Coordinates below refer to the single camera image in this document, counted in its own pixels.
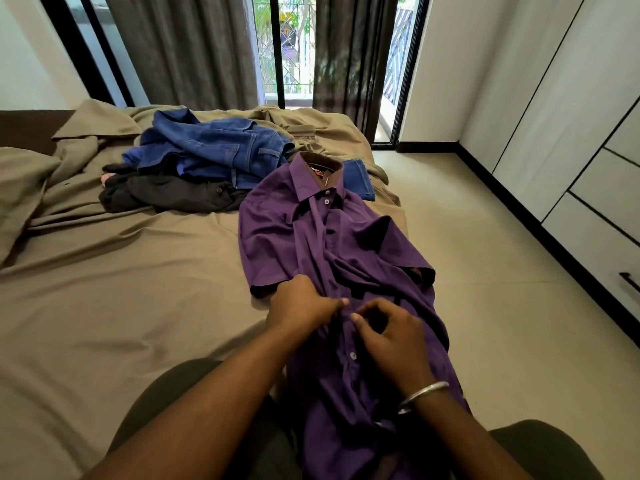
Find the beige bed sheet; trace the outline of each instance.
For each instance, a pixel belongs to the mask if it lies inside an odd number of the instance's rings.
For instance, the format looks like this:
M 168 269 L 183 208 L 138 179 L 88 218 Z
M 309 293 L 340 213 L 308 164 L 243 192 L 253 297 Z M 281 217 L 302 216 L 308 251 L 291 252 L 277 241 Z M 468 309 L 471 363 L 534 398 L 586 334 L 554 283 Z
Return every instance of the beige bed sheet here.
M 90 100 L 56 134 L 54 156 L 0 150 L 3 479 L 79 477 L 156 377 L 224 357 L 264 322 L 267 303 L 251 297 L 240 262 L 237 213 L 107 214 L 97 199 L 101 167 L 121 161 L 158 109 Z M 273 107 L 196 115 L 249 117 L 300 148 L 362 158 L 372 208 L 406 231 L 386 174 L 345 116 Z

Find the leg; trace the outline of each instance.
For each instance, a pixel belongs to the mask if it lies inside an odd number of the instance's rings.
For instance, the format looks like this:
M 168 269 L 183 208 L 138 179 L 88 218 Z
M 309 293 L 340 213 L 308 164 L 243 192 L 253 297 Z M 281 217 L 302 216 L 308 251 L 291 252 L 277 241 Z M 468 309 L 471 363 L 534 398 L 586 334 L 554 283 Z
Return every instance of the leg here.
M 190 360 L 158 377 L 133 403 L 107 454 L 119 448 L 219 364 L 219 361 L 208 358 Z M 253 419 L 225 477 L 252 480 L 302 478 L 276 403 L 270 396 L 265 398 Z
M 542 421 L 527 419 L 491 435 L 535 480 L 604 480 L 578 443 Z

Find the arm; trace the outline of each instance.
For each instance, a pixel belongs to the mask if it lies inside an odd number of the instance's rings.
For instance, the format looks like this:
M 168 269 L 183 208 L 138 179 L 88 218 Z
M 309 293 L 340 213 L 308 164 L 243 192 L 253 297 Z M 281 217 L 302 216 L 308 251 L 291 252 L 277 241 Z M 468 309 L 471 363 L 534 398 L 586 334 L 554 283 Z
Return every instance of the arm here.
M 388 316 L 382 334 L 373 331 L 362 316 L 373 308 Z M 408 397 L 436 382 L 429 368 L 420 319 L 382 298 L 366 303 L 351 319 L 373 360 L 402 395 Z M 434 429 L 470 480 L 532 480 L 448 391 L 421 396 L 413 408 Z
M 84 478 L 222 477 L 289 356 L 346 303 L 318 296 L 304 275 L 281 283 L 271 299 L 265 332 L 231 355 Z

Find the drawer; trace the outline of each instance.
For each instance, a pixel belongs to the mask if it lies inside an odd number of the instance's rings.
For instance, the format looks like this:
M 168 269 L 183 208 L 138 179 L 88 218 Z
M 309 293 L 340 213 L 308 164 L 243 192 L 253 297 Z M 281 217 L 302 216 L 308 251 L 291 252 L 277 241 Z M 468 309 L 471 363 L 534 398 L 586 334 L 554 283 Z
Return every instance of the drawer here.
M 601 150 L 570 191 L 640 241 L 640 166 Z
M 626 271 L 640 284 L 640 246 L 569 193 L 542 226 L 640 320 L 640 292 L 620 276 Z
M 607 142 L 607 148 L 640 165 L 640 104 L 622 121 Z

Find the dark gray curtain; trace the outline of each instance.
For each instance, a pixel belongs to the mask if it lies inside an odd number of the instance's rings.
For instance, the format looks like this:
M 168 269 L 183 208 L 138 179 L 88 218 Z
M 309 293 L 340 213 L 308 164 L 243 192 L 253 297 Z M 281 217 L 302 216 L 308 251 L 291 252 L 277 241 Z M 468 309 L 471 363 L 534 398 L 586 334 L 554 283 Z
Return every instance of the dark gray curtain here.
M 376 134 L 398 0 L 316 0 L 314 107 Z
M 259 102 L 251 0 L 107 0 L 151 104 Z

